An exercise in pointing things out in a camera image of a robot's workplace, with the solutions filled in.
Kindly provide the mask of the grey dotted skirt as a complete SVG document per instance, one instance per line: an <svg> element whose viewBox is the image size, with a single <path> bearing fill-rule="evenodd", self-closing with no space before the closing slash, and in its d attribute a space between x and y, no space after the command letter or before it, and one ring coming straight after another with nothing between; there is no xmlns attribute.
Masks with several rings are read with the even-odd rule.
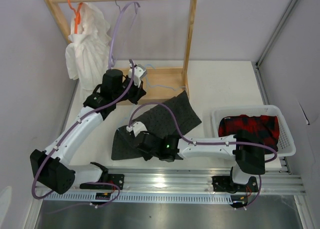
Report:
<svg viewBox="0 0 320 229"><path fill-rule="evenodd" d="M190 105L188 95L185 91L179 95L163 102L173 112L179 129L183 135L202 123ZM145 125L148 132L160 138L168 135L178 135L171 114L163 106L156 105L133 120ZM111 159L113 161L143 158L145 161L152 157L133 146L134 136L125 126L119 127L113 137Z"/></svg>

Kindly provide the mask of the light blue wire hanger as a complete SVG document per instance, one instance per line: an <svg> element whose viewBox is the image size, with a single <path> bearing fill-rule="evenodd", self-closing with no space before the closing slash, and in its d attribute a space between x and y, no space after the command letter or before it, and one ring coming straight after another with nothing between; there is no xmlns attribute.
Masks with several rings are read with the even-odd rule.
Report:
<svg viewBox="0 0 320 229"><path fill-rule="evenodd" d="M147 75L143 78L143 89L146 95L138 105L148 102L164 102L181 92L189 91L188 81L183 79L182 66L154 66L144 64Z"/></svg>

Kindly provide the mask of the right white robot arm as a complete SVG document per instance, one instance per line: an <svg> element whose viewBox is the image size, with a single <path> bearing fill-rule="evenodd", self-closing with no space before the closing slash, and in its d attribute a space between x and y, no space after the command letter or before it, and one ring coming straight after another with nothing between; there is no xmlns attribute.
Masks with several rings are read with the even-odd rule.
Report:
<svg viewBox="0 0 320 229"><path fill-rule="evenodd" d="M183 139L177 135L160 138L151 132L141 131L134 133L133 144L148 156L168 163L191 158L234 161L228 178L228 185L234 191L245 187L251 177L266 173L265 149L261 144L245 140L240 133L215 138Z"/></svg>

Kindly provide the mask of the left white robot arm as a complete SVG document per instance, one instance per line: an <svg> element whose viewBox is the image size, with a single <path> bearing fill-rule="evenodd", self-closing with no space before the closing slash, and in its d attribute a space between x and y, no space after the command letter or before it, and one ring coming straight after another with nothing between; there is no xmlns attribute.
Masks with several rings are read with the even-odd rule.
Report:
<svg viewBox="0 0 320 229"><path fill-rule="evenodd" d="M84 101L73 124L43 151L36 149L31 153L34 176L31 192L34 198L39 198L36 195L37 182L60 195L73 186L82 189L113 187L105 166L97 162L71 166L70 162L91 132L116 109L117 103L129 101L137 104L146 95L143 89L146 75L147 70L141 65L133 65L127 75L118 69L108 69L102 82Z"/></svg>

